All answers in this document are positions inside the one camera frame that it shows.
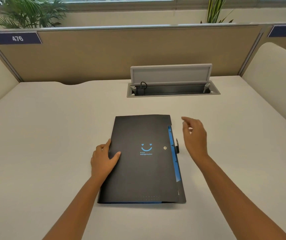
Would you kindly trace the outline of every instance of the blue smile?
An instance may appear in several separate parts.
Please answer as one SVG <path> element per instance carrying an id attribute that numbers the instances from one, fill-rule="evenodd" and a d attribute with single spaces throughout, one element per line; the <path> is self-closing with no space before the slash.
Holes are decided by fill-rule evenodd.
<path id="1" fill-rule="evenodd" d="M 143 151 L 145 151 L 145 152 L 148 152 L 148 151 L 150 151 L 151 149 L 152 149 L 152 147 L 150 148 L 150 149 L 148 149 L 148 150 L 145 150 L 145 149 L 143 149 L 143 147 L 141 147 L 141 149 L 143 150 Z"/>

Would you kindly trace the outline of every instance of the white desk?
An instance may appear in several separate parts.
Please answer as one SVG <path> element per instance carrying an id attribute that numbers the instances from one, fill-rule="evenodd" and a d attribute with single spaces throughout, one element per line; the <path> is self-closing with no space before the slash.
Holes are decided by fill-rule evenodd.
<path id="1" fill-rule="evenodd" d="M 40 240 L 90 177 L 115 116 L 170 114 L 186 204 L 95 203 L 83 239 L 234 239 L 183 142 L 200 119 L 209 154 L 286 231 L 286 120 L 239 76 L 221 95 L 127 98 L 128 80 L 17 85 L 0 101 L 0 240 Z"/>

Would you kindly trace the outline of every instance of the person's left arm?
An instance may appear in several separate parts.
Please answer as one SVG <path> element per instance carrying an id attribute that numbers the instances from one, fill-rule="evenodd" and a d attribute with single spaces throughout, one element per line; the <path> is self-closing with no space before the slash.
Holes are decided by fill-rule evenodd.
<path id="1" fill-rule="evenodd" d="M 83 185 L 73 201 L 45 235 L 43 240 L 81 240 L 89 220 L 95 198 L 106 177 L 116 165 L 121 152 L 109 159 L 109 146 L 98 145 L 91 158 L 92 172 L 89 180 Z"/>

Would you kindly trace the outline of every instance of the gray lid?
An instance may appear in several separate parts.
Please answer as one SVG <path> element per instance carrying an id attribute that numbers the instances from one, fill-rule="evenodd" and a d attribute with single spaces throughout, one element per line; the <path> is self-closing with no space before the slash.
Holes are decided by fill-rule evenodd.
<path id="1" fill-rule="evenodd" d="M 207 82 L 212 64 L 144 65 L 131 67 L 132 85 Z"/>

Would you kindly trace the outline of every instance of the black folder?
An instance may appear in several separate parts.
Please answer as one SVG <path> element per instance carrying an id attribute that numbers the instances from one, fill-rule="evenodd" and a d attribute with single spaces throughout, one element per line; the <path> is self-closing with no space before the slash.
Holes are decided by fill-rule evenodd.
<path id="1" fill-rule="evenodd" d="M 115 117 L 109 158 L 120 159 L 101 186 L 98 203 L 185 203 L 171 117 Z"/>

